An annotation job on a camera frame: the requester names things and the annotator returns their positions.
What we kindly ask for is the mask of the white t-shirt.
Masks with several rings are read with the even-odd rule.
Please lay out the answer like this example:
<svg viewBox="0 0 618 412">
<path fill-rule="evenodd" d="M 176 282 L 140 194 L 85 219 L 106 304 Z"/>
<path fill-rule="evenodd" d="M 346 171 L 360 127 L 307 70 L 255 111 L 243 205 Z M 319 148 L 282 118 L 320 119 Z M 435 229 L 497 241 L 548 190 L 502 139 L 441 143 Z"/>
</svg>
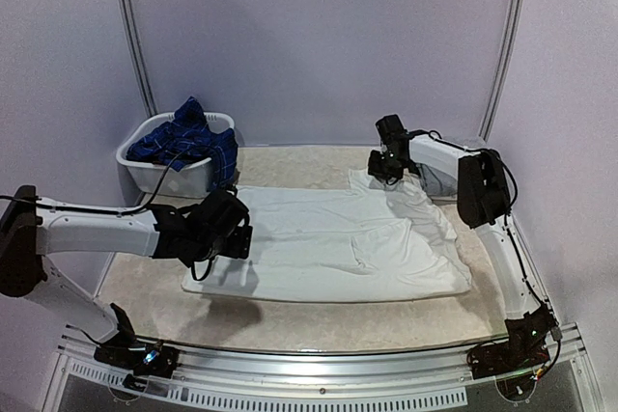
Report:
<svg viewBox="0 0 618 412">
<path fill-rule="evenodd" d="M 417 177 L 384 185 L 363 170 L 346 189 L 242 186 L 247 260 L 219 257 L 189 293 L 298 303 L 375 303 L 469 291 L 457 234 Z"/>
</svg>

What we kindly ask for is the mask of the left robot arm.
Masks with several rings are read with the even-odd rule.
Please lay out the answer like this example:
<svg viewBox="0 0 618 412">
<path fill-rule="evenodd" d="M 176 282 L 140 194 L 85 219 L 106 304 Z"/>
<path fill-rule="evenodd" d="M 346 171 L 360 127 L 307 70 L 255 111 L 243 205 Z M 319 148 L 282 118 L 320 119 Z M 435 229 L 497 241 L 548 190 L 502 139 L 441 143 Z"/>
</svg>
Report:
<svg viewBox="0 0 618 412">
<path fill-rule="evenodd" d="M 82 330 L 124 368 L 143 360 L 126 313 L 102 305 L 51 261 L 53 254 L 128 253 L 178 260 L 190 271 L 218 257 L 245 260 L 253 228 L 248 207 L 215 190 L 198 204 L 177 208 L 146 202 L 135 208 L 71 205 L 38 196 L 23 185 L 1 217 L 1 293 L 25 298 Z"/>
</svg>

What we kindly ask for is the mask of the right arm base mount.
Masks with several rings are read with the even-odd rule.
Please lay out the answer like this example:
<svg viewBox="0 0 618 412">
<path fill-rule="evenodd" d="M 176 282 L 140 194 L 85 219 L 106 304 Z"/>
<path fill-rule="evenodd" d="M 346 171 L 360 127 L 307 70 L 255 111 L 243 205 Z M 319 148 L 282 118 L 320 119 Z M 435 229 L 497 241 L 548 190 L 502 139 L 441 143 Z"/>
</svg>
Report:
<svg viewBox="0 0 618 412">
<path fill-rule="evenodd" d="M 473 379 L 492 377 L 506 401 L 527 402 L 557 363 L 562 339 L 556 325 L 547 330 L 525 328 L 510 332 L 506 341 L 476 344 L 467 351 L 465 361 Z"/>
</svg>

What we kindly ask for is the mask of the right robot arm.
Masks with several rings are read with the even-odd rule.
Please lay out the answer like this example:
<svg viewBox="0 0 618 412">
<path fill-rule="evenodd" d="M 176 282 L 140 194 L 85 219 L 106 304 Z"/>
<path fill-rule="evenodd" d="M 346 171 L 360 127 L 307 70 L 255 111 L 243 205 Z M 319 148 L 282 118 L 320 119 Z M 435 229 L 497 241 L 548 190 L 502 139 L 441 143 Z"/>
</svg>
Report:
<svg viewBox="0 0 618 412">
<path fill-rule="evenodd" d="M 395 114 L 379 119 L 376 129 L 380 149 L 370 154 L 371 176 L 391 183 L 404 171 L 418 175 L 420 166 L 428 166 L 455 180 L 460 219 L 488 252 L 505 301 L 508 342 L 499 349 L 499 361 L 506 369 L 520 369 L 557 323 L 532 287 L 513 231 L 511 213 L 518 190 L 510 170 L 498 151 L 449 142 L 435 131 L 408 131 Z"/>
</svg>

